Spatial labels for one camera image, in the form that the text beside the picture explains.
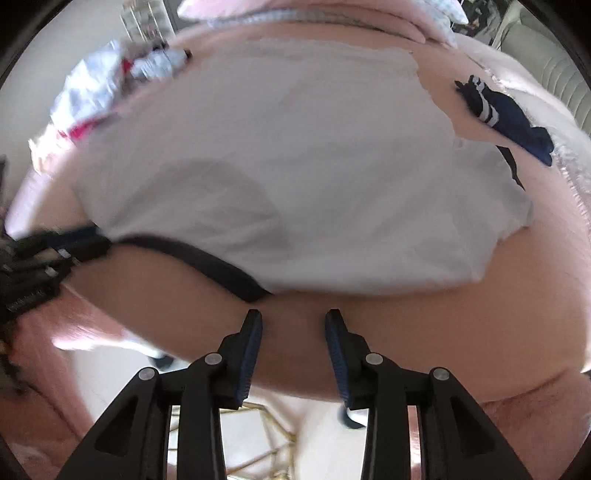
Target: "metal rivet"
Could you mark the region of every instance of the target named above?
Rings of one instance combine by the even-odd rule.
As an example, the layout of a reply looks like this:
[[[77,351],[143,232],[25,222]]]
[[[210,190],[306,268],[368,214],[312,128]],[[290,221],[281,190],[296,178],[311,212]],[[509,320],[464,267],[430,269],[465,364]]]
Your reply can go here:
[[[365,361],[370,365],[379,365],[384,361],[384,357],[379,353],[368,353],[365,356]]]
[[[444,368],[436,368],[433,370],[433,376],[442,382],[445,380],[449,380],[449,372]]]
[[[210,353],[205,357],[205,363],[208,365],[217,365],[222,361],[222,356],[219,353]]]
[[[139,371],[138,377],[140,380],[149,380],[150,378],[154,378],[155,372],[153,368],[143,368]]]

